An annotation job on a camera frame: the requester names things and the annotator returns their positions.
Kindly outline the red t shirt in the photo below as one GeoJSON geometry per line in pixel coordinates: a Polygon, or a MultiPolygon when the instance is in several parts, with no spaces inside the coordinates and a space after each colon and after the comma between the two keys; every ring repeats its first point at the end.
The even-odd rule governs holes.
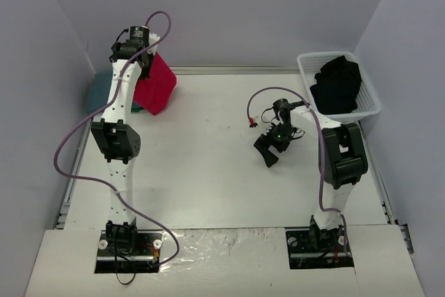
{"type": "Polygon", "coordinates": [[[136,84],[133,101],[152,115],[158,115],[168,105],[177,77],[160,54],[154,56],[149,78],[136,84]]]}

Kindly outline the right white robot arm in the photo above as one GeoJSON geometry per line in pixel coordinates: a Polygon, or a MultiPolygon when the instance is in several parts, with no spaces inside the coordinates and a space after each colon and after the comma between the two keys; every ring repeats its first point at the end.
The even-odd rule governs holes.
{"type": "Polygon", "coordinates": [[[279,158],[270,151],[286,151],[303,131],[318,140],[318,169],[321,176],[318,208],[311,217],[308,240],[312,248],[325,250],[344,227],[343,211],[348,197],[362,175],[367,173],[368,161],[362,135],[354,123],[341,123],[305,105],[279,99],[271,107],[275,121],[260,135],[254,147],[267,167],[279,158]]]}

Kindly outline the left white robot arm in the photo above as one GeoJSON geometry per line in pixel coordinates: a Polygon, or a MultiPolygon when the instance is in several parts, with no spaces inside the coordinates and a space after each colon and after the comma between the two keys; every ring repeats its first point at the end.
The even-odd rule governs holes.
{"type": "Polygon", "coordinates": [[[127,40],[116,41],[112,46],[110,61],[113,72],[108,106],[100,121],[92,123],[91,131],[111,176],[111,205],[105,229],[106,240],[124,254],[131,254],[140,245],[136,215],[129,206],[132,205],[133,198],[134,159],[140,153],[141,141],[136,130],[128,123],[128,118],[136,84],[144,67],[154,56],[145,52],[135,59],[131,57],[158,38],[151,38],[146,26],[132,26],[127,32],[127,40]]]}

